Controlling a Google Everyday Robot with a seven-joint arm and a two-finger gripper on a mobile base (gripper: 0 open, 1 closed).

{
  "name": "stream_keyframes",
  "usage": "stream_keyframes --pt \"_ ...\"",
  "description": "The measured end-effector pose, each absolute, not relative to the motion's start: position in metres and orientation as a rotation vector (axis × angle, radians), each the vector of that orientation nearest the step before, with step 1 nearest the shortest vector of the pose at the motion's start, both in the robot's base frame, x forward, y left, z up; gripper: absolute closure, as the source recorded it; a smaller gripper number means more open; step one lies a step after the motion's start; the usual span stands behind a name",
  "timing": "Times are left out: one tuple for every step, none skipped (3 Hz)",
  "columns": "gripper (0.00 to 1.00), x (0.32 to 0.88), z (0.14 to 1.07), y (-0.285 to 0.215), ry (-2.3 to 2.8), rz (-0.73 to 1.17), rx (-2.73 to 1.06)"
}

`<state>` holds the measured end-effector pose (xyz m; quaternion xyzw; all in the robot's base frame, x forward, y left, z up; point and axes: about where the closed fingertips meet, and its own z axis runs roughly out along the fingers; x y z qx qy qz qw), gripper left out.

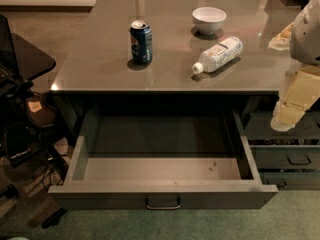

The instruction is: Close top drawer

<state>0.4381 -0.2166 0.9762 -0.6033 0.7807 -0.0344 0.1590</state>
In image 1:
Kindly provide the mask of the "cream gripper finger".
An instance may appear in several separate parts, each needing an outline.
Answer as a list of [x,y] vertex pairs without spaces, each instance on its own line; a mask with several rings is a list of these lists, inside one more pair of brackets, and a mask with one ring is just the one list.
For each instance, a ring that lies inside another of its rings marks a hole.
[[287,107],[280,102],[277,102],[270,121],[270,126],[275,131],[287,132],[295,127],[304,114],[304,111],[293,107]]

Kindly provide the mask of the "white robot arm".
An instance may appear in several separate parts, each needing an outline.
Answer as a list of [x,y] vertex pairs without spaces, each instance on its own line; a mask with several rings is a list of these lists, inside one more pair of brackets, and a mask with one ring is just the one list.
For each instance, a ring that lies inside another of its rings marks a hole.
[[320,0],[310,0],[268,47],[289,50],[290,57],[301,63],[285,72],[270,122],[273,130],[286,132],[320,98]]

